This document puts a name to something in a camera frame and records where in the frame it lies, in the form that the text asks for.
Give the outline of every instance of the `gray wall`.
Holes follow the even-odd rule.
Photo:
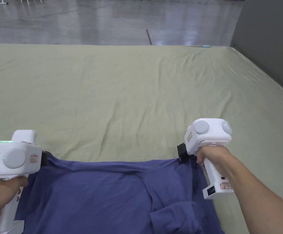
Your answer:
[[[283,0],[246,0],[231,46],[283,86]]]

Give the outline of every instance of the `blue fabric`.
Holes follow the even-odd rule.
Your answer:
[[[29,176],[16,219],[28,234],[223,233],[194,161],[81,163],[48,153]]]

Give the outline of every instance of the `green indicator light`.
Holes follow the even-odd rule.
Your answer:
[[[14,141],[0,141],[0,143],[14,143]]]

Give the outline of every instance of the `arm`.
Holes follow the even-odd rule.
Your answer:
[[[283,199],[260,182],[227,148],[204,146],[197,163],[208,158],[228,177],[238,198],[250,234],[283,233]]]

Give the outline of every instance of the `shiny gray floor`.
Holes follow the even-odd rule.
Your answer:
[[[229,46],[243,2],[7,0],[0,43]]]

